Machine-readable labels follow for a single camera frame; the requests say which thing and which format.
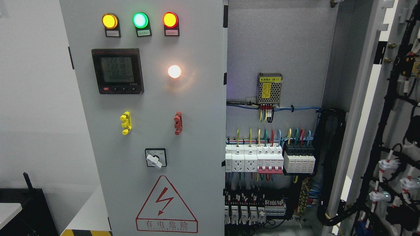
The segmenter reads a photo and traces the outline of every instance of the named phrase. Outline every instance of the white wall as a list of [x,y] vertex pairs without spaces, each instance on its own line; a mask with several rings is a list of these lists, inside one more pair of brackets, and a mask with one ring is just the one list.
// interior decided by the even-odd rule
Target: white wall
[[0,187],[43,188],[61,232],[99,186],[57,0],[0,0]]

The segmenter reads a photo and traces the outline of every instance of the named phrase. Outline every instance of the white table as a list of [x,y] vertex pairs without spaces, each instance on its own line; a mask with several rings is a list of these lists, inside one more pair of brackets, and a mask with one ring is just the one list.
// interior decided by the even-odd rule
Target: white table
[[0,229],[22,210],[20,203],[0,203]]

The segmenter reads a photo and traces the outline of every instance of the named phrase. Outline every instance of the white cable clip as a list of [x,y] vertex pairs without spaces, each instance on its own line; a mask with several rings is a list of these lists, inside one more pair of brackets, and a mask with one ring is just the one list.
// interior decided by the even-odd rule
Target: white cable clip
[[380,160],[378,163],[379,168],[382,170],[396,170],[400,165],[400,162],[398,160],[390,160],[389,162],[387,162],[386,160]]
[[401,187],[403,189],[406,189],[406,190],[420,189],[420,178],[415,178],[415,179],[402,178],[400,182],[401,182]]
[[373,201],[373,202],[380,202],[380,201],[385,201],[385,202],[389,202],[391,201],[391,194],[389,194],[386,191],[383,192],[370,192],[369,193],[369,198]]

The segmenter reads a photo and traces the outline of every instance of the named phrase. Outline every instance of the yellow indicator light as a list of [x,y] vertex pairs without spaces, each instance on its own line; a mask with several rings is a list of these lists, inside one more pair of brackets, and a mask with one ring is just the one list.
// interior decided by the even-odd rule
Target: yellow indicator light
[[102,17],[102,24],[104,24],[105,28],[107,29],[115,29],[118,25],[117,16],[112,13],[106,13]]
[[177,65],[170,66],[168,75],[174,79],[178,78],[181,75],[181,68]]
[[178,16],[173,12],[167,12],[163,15],[163,24],[168,28],[173,28],[178,24]]

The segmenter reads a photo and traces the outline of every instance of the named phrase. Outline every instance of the green wire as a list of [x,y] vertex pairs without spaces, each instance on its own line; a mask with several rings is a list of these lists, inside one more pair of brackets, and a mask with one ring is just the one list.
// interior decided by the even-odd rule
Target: green wire
[[294,132],[294,144],[297,145],[297,139],[299,138],[299,129],[297,128]]
[[265,130],[265,133],[264,133],[264,146],[265,147],[267,146],[267,138],[268,138],[267,130]]

